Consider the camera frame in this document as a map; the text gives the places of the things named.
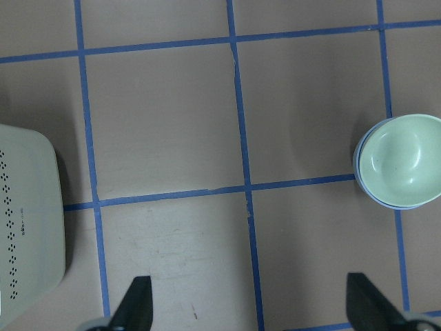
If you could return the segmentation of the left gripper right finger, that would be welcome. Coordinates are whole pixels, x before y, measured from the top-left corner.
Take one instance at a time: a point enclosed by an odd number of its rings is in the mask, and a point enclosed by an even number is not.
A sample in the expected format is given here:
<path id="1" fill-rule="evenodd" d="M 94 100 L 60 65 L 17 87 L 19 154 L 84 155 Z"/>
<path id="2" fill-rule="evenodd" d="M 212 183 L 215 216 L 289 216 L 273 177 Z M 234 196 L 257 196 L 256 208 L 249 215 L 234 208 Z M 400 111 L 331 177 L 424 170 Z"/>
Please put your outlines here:
<path id="1" fill-rule="evenodd" d="M 346 280 L 346 315 L 353 330 L 439 330 L 425 314 L 401 312 L 361 272 Z"/>

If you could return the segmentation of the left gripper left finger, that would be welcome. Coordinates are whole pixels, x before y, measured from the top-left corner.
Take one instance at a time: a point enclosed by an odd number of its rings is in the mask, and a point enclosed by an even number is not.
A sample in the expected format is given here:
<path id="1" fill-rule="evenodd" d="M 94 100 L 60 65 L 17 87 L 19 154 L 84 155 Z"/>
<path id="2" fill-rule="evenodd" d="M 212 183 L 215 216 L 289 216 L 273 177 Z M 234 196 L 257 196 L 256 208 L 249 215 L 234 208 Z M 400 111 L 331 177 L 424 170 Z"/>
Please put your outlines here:
<path id="1" fill-rule="evenodd" d="M 125 296 L 111 317 L 103 317 L 79 326 L 79 330 L 151 330 L 152 280 L 134 277 Z"/>

